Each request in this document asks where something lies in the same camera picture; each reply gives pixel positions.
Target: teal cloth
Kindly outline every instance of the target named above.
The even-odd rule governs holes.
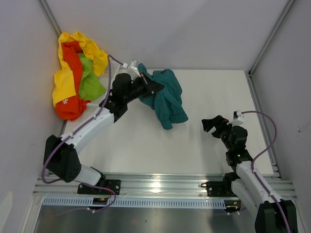
[[[99,82],[96,74],[92,70],[92,60],[85,57],[83,53],[78,53],[80,57],[83,73],[79,88],[79,97],[83,100],[95,100],[103,93],[106,89]]]
[[[174,72],[170,69],[157,70],[151,75],[142,63],[138,65],[138,71],[144,73],[150,80],[165,86],[149,98],[139,98],[155,111],[162,127],[170,130],[173,128],[172,124],[187,121],[187,114],[182,107],[182,89]]]

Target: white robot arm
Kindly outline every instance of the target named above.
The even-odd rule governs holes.
[[[104,180],[104,175],[94,168],[82,165],[78,154],[93,137],[127,111],[129,102],[138,97],[150,97],[163,88],[163,85],[151,81],[143,73],[136,74],[135,78],[128,73],[118,74],[107,99],[99,104],[88,119],[71,132],[60,137],[51,135],[47,139],[43,170],[47,168],[65,182],[78,181],[101,186],[99,182]]]
[[[243,118],[234,112],[232,122],[222,116],[202,120],[205,132],[215,127],[212,135],[227,148],[226,161],[233,172],[226,173],[222,182],[201,186],[206,187],[209,197],[238,197],[255,219],[256,233],[297,233],[295,205],[272,189],[256,168],[258,156],[253,159],[246,150],[247,130],[239,126]]]

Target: metal frame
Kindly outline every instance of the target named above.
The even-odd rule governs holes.
[[[280,178],[276,164],[272,164],[274,175],[265,177],[269,185],[283,198],[296,200],[297,196],[291,181]],[[214,175],[163,175],[163,174],[120,174],[105,173],[107,179],[121,180],[119,198],[162,198],[162,199],[206,199],[207,192],[201,187],[207,181],[221,181],[223,176]],[[57,177],[46,177],[48,181]],[[78,183],[65,183],[59,181],[53,184],[44,184],[39,177],[34,189],[34,196],[72,196],[72,197],[98,197],[77,194]]]
[[[257,111],[262,112],[262,108],[261,108],[261,105],[260,105],[260,102],[259,102],[259,98],[258,98],[257,92],[255,90],[253,79],[250,77],[248,72],[245,72],[245,75],[246,75],[248,87],[249,87],[249,90],[250,90],[250,93],[251,93],[251,96],[252,96],[252,99],[253,99],[253,103],[254,103],[255,109]],[[263,115],[257,114],[257,116],[258,116],[258,120],[259,120],[259,124],[260,124],[260,127],[261,127],[261,131],[262,131],[262,134],[263,134],[263,138],[264,138],[265,144],[268,146],[268,145],[271,144],[272,139],[271,139],[271,136],[270,136],[269,131],[268,131],[267,123],[266,123],[265,118],[264,118]],[[270,158],[271,163],[275,163],[277,165],[276,152],[275,152],[275,149],[274,149],[273,146],[268,151],[268,154],[269,154],[269,158]],[[280,178],[283,179],[281,172],[280,171],[278,171],[278,172],[280,174]]]
[[[60,30],[60,27],[47,3],[46,0],[37,0],[47,21],[49,22],[50,26],[52,27],[53,31],[55,32],[55,35],[57,38],[61,35],[62,31]]]
[[[264,56],[267,54],[267,52],[270,49],[271,45],[273,44],[275,38],[279,34],[282,26],[284,25],[285,20],[287,19],[288,15],[290,14],[292,9],[294,8],[294,5],[296,2],[297,2],[297,0],[288,0],[288,2],[286,3],[286,6],[284,7],[284,9],[283,9],[280,17],[278,18],[275,26],[273,27],[268,39],[264,43],[264,46],[262,47],[258,57],[256,58],[254,64],[252,65],[252,68],[249,71],[250,77],[253,76],[255,70],[257,69],[257,67],[261,63]]]

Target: teal shirt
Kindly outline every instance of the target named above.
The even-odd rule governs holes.
[[[165,86],[161,91],[149,98],[139,98],[141,102],[155,111],[162,127],[170,130],[173,128],[172,124],[187,121],[187,114],[182,107],[182,88],[174,72],[170,69],[157,70],[151,75],[142,63],[138,65],[138,70],[150,80]]]

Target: yellow cloth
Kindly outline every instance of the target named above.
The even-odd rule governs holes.
[[[52,94],[54,107],[58,102],[78,94],[75,92],[74,88],[73,73],[68,63],[63,60],[62,50],[62,43],[74,40],[79,42],[85,57],[93,61],[92,70],[97,76],[104,74],[108,65],[107,53],[100,50],[93,40],[88,39],[81,32],[75,32],[72,35],[69,33],[62,33],[58,38],[58,58],[62,69],[57,71],[54,75],[55,88]]]

